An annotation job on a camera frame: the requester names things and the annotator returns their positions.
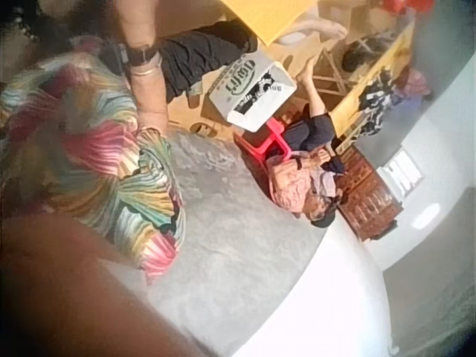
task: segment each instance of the pink plastic stool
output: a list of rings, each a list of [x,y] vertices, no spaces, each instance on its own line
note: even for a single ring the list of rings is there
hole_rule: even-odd
[[[283,161],[291,157],[291,148],[281,136],[281,134],[284,132],[284,126],[273,117],[269,118],[269,120],[266,121],[266,126],[268,127],[271,134],[258,147],[252,146],[249,142],[247,142],[237,133],[234,133],[235,142],[243,149],[245,149],[251,156],[253,156],[265,169],[266,151],[273,143],[276,143],[282,149]]]

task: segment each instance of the black watch strap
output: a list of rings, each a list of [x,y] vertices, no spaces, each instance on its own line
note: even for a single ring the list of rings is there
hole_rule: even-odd
[[[156,46],[144,46],[141,48],[126,47],[127,59],[131,66],[146,65],[157,54]]]

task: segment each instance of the gray concrete floor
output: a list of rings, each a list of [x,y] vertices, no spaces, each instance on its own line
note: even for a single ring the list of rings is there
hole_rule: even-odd
[[[296,284],[325,230],[275,206],[233,144],[172,137],[187,235],[153,306],[212,356],[231,356]]]

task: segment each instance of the white box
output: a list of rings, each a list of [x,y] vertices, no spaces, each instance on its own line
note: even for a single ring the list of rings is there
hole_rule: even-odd
[[[274,79],[272,88],[280,90],[268,90],[244,115],[236,112],[241,99],[268,71]],[[225,68],[211,86],[209,98],[227,122],[256,132],[295,90],[296,84],[284,67],[256,51],[244,54]]]

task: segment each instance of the colorful patterned dress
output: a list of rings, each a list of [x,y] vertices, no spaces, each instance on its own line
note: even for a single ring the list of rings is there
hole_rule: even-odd
[[[23,71],[0,99],[3,217],[67,213],[148,278],[163,274],[184,237],[182,200],[170,145],[141,127],[123,79],[75,52]]]

